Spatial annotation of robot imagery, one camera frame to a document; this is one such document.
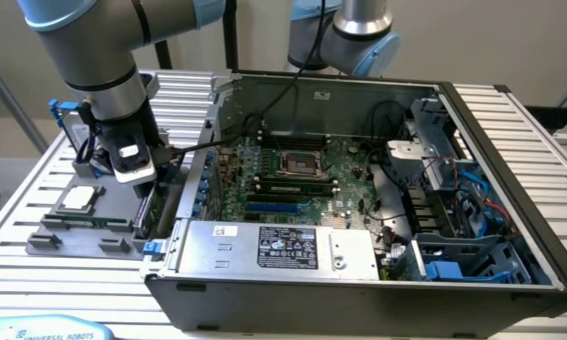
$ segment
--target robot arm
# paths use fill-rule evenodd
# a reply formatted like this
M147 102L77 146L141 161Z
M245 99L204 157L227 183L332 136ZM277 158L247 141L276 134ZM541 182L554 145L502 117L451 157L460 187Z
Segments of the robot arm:
M156 178L163 147L132 50L219 20L225 0L18 0L84 123L109 153L123 183Z
M287 70L294 71L307 59L319 24L319 0L296 0L292 7ZM387 0L328 0L319 52L308 71L334 67L360 77L379 77L399 48L399 35L391 30L392 14Z

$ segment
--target power supply label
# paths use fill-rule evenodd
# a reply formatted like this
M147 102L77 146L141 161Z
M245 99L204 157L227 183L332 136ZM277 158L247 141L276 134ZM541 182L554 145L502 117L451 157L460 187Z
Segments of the power supply label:
M319 269L315 229L260 227L257 265L263 268Z

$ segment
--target white wall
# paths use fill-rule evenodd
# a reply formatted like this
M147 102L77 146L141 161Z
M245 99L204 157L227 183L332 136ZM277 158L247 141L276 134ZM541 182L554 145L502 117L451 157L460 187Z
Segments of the white wall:
M240 67L280 70L291 0L239 0ZM506 84L528 104L554 104L567 89L567 0L390 0L403 41L387 76ZM223 69L221 24L171 40L175 67ZM135 53L155 68L152 47ZM29 114L69 98L16 0L0 0L0 73ZM8 112L0 104L0 116Z

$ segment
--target circuit board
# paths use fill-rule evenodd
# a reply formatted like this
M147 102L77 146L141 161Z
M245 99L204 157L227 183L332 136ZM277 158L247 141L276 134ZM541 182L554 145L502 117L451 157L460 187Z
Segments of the circuit board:
M221 220L248 221L245 217L251 213L257 218L252 222L368 228L378 233L378 224L375 221L366 220L360 212L360 201L363 206L368 207L376 200L378 194L374 181L368 178L368 153L360 149L359 145L360 142L351 138L332 137L320 151L267 149L249 138L225 146L232 156L227 157L225 164L228 175L224 180L225 208L221 212ZM263 174L265 177L275 178L281 169L281 157L295 155L302 160L303 155L306 155L304 159L308 159L314 154L320 156L323 177L335 179L338 183L336 194L332 197L299 197L298 213L247 211L248 196L253 193L255 175ZM304 163L298 161L296 164L304 166Z

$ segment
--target label sticker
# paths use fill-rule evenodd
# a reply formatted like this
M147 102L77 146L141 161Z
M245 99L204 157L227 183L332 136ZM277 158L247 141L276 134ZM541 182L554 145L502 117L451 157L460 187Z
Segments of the label sticker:
M215 226L215 232L212 233L213 236L228 236L228 237L236 237L237 236L237 226L236 225L216 225Z
M319 269L315 229L260 227L257 265L263 268Z

